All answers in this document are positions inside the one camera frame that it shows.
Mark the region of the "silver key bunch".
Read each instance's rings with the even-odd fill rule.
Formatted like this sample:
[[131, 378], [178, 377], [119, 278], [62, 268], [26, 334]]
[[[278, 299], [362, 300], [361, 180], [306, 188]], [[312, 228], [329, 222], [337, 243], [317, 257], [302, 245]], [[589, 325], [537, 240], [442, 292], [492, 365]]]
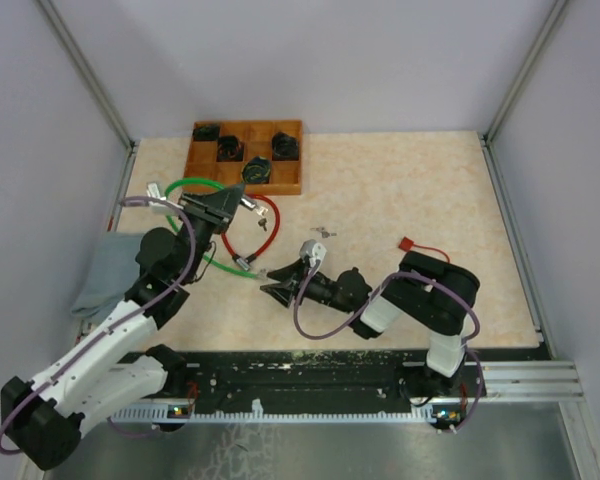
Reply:
[[330, 232], [324, 227], [313, 227], [311, 231], [319, 233], [323, 238], [335, 237], [337, 235], [336, 232]]

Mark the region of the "green cable lock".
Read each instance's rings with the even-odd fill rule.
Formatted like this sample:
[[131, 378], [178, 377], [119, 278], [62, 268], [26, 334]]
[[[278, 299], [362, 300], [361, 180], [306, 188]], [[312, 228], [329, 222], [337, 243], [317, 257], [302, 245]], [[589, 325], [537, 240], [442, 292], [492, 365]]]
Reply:
[[[220, 182], [211, 180], [208, 178], [184, 177], [184, 178], [176, 180], [176, 181], [172, 182], [170, 185], [168, 185], [165, 190], [165, 195], [169, 196], [177, 188], [184, 190], [185, 187], [189, 187], [189, 186], [204, 186], [204, 187], [209, 187], [216, 191], [225, 188], [225, 186], [223, 184], [221, 184]], [[204, 259], [210, 265], [214, 266], [215, 268], [217, 268], [225, 273], [234, 275], [234, 276], [251, 279], [251, 280], [258, 279], [260, 277], [259, 274], [252, 273], [251, 270], [249, 272], [243, 271], [238, 265], [237, 265], [238, 269], [236, 269], [236, 268], [230, 267], [228, 265], [225, 265], [219, 261], [216, 261], [213, 256], [205, 256]]]

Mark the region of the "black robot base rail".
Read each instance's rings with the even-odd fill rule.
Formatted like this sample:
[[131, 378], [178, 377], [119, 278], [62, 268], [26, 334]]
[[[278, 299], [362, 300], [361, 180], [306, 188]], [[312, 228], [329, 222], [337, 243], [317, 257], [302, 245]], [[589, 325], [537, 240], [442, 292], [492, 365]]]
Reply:
[[455, 429], [486, 392], [473, 361], [454, 379], [434, 381], [419, 357], [404, 352], [202, 355], [177, 393], [136, 400], [103, 421], [122, 431], [133, 424], [174, 431], [187, 424], [385, 422]]

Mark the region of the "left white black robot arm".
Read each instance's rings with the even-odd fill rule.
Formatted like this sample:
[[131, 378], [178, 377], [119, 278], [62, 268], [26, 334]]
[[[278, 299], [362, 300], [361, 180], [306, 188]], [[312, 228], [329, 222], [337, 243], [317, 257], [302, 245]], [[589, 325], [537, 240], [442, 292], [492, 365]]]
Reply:
[[212, 238], [224, 233], [243, 205], [242, 183], [214, 193], [181, 195], [155, 187], [121, 199], [123, 207], [162, 207], [182, 221], [179, 232], [157, 227], [141, 239], [139, 276], [113, 311], [82, 342], [28, 381], [13, 377], [0, 392], [0, 454], [26, 455], [41, 470], [63, 463], [99, 423], [156, 393], [174, 397], [188, 384], [186, 363], [165, 345], [133, 363], [119, 362], [169, 322], [186, 303], [187, 285], [205, 273]]

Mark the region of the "red cable lock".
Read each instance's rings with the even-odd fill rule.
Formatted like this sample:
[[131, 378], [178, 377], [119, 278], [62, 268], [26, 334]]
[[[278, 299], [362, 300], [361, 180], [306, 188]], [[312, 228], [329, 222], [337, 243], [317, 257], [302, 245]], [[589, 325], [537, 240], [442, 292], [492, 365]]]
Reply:
[[255, 260], [257, 260], [266, 250], [269, 249], [269, 247], [271, 246], [273, 241], [276, 239], [279, 229], [280, 229], [280, 225], [281, 225], [280, 210], [273, 200], [271, 200], [269, 197], [267, 197], [265, 195], [259, 195], [259, 194], [251, 195], [250, 198], [255, 200], [259, 206], [261, 206], [262, 203], [268, 205], [271, 208], [271, 210], [273, 211], [274, 226], [271, 229], [268, 229], [268, 227], [266, 226], [266, 218], [261, 218], [259, 221], [261, 228], [265, 232], [269, 233], [268, 238], [264, 241], [264, 243], [255, 252], [253, 252], [252, 254], [250, 254], [248, 256], [241, 256], [232, 247], [226, 234], [223, 233], [221, 235], [221, 240], [224, 244], [224, 247], [226, 248], [227, 252], [230, 254], [232, 260], [234, 261], [234, 263], [236, 265], [238, 265], [245, 272], [249, 272], [251, 270], [251, 264]]

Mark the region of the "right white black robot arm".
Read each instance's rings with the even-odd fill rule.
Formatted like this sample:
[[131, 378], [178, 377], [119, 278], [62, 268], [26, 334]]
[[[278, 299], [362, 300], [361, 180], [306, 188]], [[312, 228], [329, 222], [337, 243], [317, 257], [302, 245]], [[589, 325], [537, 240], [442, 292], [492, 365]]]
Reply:
[[[469, 270], [419, 252], [409, 251], [397, 270], [378, 287], [371, 287], [360, 270], [352, 267], [331, 279], [320, 272], [326, 246], [307, 240], [298, 259], [270, 271], [260, 291], [292, 312], [297, 333], [309, 341], [323, 341], [349, 328], [370, 340], [383, 335], [399, 318], [407, 316], [429, 332], [424, 371], [428, 387], [450, 395], [462, 383], [461, 367], [467, 342], [480, 333], [474, 311], [481, 283]], [[311, 334], [300, 322], [300, 307], [309, 300], [345, 314], [340, 325]]]

